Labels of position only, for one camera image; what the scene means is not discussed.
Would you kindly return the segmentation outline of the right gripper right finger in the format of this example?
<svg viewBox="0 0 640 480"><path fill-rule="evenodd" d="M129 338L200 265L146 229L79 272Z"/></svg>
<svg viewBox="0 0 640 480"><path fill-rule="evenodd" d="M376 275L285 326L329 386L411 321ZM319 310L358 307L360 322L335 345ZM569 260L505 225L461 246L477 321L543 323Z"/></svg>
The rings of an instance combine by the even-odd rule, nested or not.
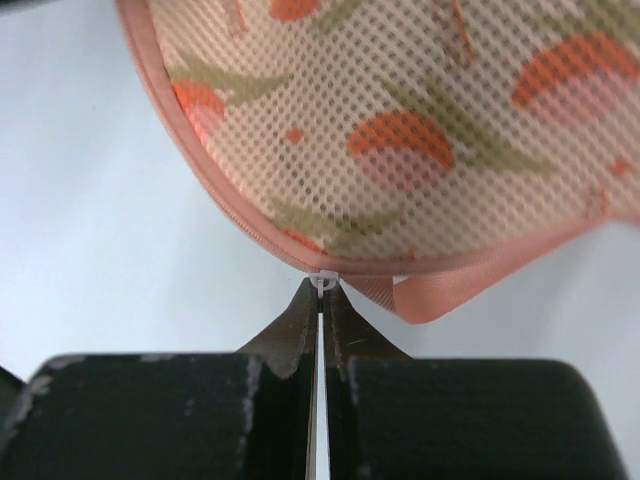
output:
<svg viewBox="0 0 640 480"><path fill-rule="evenodd" d="M597 399L567 363L415 359L340 286L322 299L334 479L624 479Z"/></svg>

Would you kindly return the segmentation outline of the floral mesh laundry bag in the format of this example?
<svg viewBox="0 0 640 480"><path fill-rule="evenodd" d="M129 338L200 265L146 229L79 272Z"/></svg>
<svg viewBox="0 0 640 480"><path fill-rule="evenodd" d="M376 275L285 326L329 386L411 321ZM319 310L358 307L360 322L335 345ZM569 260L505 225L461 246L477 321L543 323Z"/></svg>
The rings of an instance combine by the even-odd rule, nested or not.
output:
<svg viewBox="0 0 640 480"><path fill-rule="evenodd" d="M413 324L639 221L635 1L121 1L160 119L289 265Z"/></svg>

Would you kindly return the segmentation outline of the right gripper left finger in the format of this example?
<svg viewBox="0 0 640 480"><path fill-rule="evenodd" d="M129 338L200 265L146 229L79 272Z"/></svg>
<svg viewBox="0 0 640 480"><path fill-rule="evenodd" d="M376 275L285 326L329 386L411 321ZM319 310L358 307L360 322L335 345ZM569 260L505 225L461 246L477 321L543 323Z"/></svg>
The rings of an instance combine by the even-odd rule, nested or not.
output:
<svg viewBox="0 0 640 480"><path fill-rule="evenodd" d="M44 362L1 427L5 479L311 479L317 290L232 353Z"/></svg>

